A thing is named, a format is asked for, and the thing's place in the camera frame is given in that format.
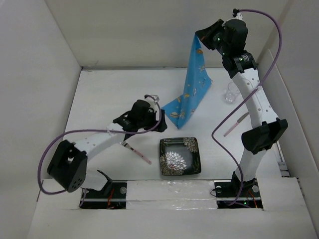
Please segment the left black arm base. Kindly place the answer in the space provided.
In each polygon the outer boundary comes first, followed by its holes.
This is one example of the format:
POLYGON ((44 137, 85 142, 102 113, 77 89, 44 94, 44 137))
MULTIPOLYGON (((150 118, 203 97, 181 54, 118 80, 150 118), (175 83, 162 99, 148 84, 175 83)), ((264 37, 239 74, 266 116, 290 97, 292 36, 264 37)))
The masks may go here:
POLYGON ((106 194, 93 189, 82 192, 81 209, 121 210, 126 209, 127 181, 114 181, 106 194))

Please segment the clear plastic cup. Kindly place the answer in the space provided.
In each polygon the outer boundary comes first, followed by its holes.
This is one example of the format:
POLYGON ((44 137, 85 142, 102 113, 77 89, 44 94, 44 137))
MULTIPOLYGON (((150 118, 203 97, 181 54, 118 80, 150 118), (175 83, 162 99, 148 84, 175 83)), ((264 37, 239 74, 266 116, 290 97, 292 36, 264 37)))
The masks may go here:
POLYGON ((237 97, 240 95, 240 91, 237 88, 236 84, 234 82, 230 82, 227 85, 224 99, 226 102, 233 103, 236 101, 237 97))

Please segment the pink-handled metal fork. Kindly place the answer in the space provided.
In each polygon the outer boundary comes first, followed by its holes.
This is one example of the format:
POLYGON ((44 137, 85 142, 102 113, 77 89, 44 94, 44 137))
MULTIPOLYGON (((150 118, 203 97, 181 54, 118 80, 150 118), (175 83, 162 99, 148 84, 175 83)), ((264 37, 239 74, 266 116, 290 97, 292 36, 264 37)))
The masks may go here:
POLYGON ((140 157, 142 160, 144 160, 147 164, 149 164, 149 165, 152 164, 152 162, 147 157, 145 157, 142 153, 140 153, 139 151, 137 151, 136 149, 131 147, 127 142, 121 141, 120 145, 125 147, 126 149, 132 151, 134 154, 136 154, 138 157, 140 157))

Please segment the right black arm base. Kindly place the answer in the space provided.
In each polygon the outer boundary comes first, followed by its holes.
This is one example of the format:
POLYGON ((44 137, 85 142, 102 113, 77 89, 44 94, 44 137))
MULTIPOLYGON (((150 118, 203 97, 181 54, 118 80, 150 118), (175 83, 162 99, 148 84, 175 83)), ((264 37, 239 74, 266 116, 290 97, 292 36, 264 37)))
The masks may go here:
POLYGON ((240 195, 238 190, 230 180, 216 180, 210 194, 216 199, 218 209, 263 209, 257 181, 250 186, 244 186, 240 195))

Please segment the black floral square plate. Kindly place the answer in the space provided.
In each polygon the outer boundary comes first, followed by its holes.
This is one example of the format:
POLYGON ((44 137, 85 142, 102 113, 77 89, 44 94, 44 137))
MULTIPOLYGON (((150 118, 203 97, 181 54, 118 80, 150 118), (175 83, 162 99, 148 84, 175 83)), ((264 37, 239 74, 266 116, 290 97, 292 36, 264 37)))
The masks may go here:
POLYGON ((195 137, 163 138, 159 142, 159 165, 163 176, 201 173, 198 141, 195 137))

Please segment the pink-handled metal knife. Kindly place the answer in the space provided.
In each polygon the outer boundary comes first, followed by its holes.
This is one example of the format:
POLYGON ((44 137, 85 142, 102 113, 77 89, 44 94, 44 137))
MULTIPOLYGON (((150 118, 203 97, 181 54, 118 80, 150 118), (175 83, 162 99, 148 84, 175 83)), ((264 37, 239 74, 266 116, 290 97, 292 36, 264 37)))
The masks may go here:
POLYGON ((238 126, 238 124, 239 123, 241 123, 247 116, 249 115, 249 113, 248 112, 246 112, 245 114, 243 114, 237 121, 236 121, 236 123, 232 126, 232 127, 230 127, 229 129, 228 129, 228 131, 226 131, 225 133, 224 133, 224 137, 226 137, 231 131, 233 131, 237 126, 238 126))

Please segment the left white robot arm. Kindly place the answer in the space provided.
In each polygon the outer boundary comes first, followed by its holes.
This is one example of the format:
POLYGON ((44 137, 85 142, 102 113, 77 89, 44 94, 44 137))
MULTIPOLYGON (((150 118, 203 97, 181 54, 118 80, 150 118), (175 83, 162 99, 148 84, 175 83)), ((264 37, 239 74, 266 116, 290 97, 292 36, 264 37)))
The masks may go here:
POLYGON ((164 132, 166 128, 158 96, 145 95, 143 100, 137 100, 131 110, 114 119, 105 129, 93 129, 92 135, 82 140, 60 142, 47 173, 66 192, 72 193, 82 188, 94 190, 99 197, 107 197, 111 193, 112 180, 100 170, 89 172, 88 162, 133 135, 164 132))

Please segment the blue space-print cloth placemat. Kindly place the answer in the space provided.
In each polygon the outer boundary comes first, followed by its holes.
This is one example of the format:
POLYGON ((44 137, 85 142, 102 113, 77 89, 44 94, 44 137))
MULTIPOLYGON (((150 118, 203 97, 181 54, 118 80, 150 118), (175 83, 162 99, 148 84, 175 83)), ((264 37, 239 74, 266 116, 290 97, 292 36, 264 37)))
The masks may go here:
POLYGON ((196 111, 200 102, 208 92, 212 80, 205 69, 205 60, 200 40, 194 36, 183 93, 162 107, 171 122, 181 129, 196 111))

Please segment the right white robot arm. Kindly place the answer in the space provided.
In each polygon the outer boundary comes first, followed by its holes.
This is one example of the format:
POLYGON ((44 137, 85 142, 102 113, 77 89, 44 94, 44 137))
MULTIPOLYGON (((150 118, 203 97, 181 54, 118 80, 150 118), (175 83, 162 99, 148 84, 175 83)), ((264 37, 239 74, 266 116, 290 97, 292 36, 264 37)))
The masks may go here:
POLYGON ((220 19, 196 31, 195 35, 207 49, 220 53, 223 67, 240 91, 251 119, 251 130, 241 136, 244 152, 233 173, 233 179, 237 180, 230 184, 231 192, 242 196, 249 189, 247 182, 255 179, 266 151, 283 135, 288 122, 280 119, 271 107, 261 86, 255 59, 245 50, 248 28, 244 21, 220 19))

